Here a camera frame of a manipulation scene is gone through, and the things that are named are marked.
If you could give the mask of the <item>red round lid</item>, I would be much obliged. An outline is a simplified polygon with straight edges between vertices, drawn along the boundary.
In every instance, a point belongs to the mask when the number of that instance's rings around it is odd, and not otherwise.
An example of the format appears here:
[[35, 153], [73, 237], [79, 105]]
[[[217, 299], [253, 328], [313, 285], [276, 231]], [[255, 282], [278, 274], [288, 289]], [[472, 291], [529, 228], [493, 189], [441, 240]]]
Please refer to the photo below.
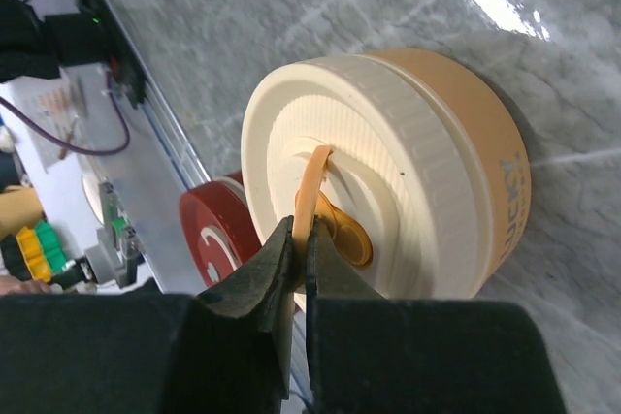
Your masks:
[[190, 254], [209, 287], [224, 280], [261, 248], [241, 172], [183, 193], [179, 213]]

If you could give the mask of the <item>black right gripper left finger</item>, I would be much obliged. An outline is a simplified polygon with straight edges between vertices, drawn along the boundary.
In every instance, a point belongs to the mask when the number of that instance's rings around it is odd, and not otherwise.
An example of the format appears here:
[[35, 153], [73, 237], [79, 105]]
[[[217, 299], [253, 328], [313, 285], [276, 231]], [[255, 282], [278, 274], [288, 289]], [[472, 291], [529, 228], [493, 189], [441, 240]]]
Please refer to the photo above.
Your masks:
[[277, 413], [288, 397], [296, 261], [282, 219], [197, 296], [1, 300], [5, 413]]

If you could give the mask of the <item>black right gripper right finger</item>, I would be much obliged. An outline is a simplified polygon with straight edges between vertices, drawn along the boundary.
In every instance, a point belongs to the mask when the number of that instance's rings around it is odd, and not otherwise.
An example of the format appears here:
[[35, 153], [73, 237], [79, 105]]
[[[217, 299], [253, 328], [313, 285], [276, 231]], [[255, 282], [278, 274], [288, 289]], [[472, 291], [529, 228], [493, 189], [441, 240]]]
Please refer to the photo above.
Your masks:
[[542, 335], [519, 305], [386, 299], [326, 225], [307, 256], [307, 355], [318, 413], [563, 413]]

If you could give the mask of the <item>beige round lid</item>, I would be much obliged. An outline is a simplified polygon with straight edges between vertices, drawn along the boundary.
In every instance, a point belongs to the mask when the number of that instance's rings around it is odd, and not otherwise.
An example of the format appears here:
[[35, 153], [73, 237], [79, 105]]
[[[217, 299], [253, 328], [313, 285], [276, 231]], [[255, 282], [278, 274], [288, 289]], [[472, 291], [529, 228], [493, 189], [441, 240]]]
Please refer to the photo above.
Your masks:
[[364, 56], [280, 67], [254, 89], [242, 130], [245, 194], [266, 239], [294, 211], [312, 153], [332, 152], [322, 193], [373, 245], [362, 277], [388, 298], [467, 299], [492, 257], [482, 162], [420, 79]]

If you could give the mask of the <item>beige white-lined bowl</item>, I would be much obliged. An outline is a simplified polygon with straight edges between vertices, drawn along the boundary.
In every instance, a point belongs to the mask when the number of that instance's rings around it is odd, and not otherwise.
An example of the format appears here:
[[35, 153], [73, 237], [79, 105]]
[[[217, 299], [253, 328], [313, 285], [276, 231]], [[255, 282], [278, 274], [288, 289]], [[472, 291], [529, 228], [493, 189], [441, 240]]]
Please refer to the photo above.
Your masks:
[[522, 238], [532, 201], [529, 160], [506, 106], [482, 78], [459, 62], [420, 48], [367, 52], [411, 85], [440, 118], [462, 156], [474, 191], [478, 264], [471, 298], [510, 256]]

